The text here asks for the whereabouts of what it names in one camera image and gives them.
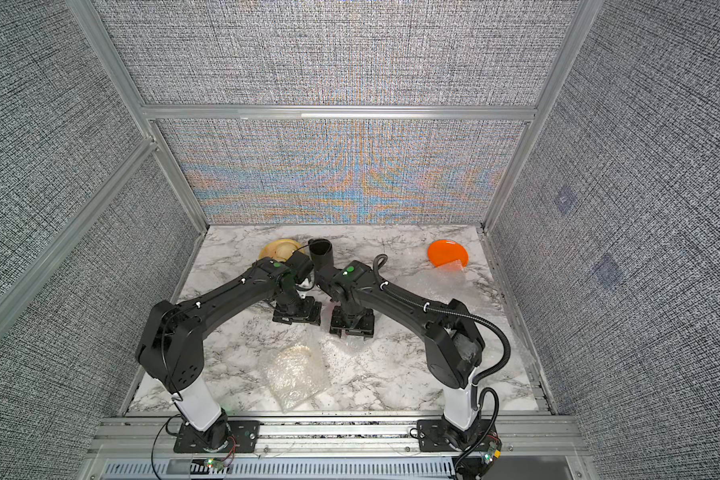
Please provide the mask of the bubble white plate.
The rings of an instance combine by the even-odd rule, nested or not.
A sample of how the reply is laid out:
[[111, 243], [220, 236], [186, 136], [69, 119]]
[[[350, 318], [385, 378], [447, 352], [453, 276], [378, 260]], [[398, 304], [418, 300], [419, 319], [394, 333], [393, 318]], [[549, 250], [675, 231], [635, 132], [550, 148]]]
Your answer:
[[328, 371], [318, 346], [296, 343], [269, 352], [261, 361], [265, 384], [284, 412], [311, 400], [329, 386]]

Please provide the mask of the bubble wrap around orange plate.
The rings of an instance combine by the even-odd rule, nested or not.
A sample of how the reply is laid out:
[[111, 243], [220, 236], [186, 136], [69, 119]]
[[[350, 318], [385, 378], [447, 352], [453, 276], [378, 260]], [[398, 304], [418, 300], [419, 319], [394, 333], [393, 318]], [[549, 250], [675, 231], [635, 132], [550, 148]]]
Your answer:
[[453, 261], [400, 277], [397, 284], [421, 297], [445, 304], [456, 299], [465, 304], [471, 313], [477, 313], [489, 305], [476, 283], [478, 279], [479, 276], [464, 268], [460, 261]]

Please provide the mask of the bubble dark red plate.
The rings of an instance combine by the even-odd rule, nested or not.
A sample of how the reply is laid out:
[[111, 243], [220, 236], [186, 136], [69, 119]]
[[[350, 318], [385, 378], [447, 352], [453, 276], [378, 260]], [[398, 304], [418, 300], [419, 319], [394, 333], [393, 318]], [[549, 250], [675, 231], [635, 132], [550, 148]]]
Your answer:
[[304, 341], [319, 351], [323, 364], [333, 373], [351, 369], [373, 343], [372, 338], [363, 336], [330, 334], [322, 324], [307, 324]]

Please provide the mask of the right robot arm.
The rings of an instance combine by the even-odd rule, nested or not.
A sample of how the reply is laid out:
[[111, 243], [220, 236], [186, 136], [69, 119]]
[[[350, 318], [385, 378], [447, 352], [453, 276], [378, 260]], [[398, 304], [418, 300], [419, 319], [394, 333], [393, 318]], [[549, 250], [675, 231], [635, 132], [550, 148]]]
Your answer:
[[445, 304], [391, 283], [380, 274], [386, 261], [380, 254], [371, 266], [353, 261], [343, 269], [324, 266], [317, 271], [317, 286], [336, 303], [329, 331], [370, 338], [379, 313], [413, 332], [424, 344], [428, 371], [443, 386], [438, 434], [454, 449], [476, 447], [496, 422], [483, 422], [484, 399], [492, 390], [479, 391], [478, 386], [509, 362], [509, 339], [457, 299]]

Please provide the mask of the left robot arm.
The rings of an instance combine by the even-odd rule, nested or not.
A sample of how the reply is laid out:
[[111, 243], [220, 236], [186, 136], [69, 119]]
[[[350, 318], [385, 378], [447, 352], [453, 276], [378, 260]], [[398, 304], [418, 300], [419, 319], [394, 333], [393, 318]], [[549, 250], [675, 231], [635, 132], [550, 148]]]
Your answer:
[[299, 286], [313, 262], [296, 252], [286, 261], [257, 260], [237, 278], [195, 299], [154, 305], [135, 358], [170, 393], [195, 445], [208, 452], [228, 444], [228, 417], [202, 378], [203, 342], [224, 322], [259, 302], [274, 304], [272, 321], [320, 324], [321, 303], [301, 296]]

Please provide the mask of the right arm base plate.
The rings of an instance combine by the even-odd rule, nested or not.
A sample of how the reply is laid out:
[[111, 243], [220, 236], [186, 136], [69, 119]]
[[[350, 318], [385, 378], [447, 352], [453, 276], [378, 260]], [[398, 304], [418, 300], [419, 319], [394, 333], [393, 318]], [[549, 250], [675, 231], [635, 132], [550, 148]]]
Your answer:
[[415, 430], [421, 452], [444, 453], [462, 450], [460, 432], [444, 419], [420, 419]]

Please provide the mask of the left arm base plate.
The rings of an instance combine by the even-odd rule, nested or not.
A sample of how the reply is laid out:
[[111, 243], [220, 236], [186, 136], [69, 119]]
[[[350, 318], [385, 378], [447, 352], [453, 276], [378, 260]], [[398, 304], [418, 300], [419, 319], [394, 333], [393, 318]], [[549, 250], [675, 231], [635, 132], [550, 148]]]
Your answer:
[[189, 423], [180, 427], [174, 453], [253, 453], [261, 423], [256, 420], [217, 421], [207, 431]]

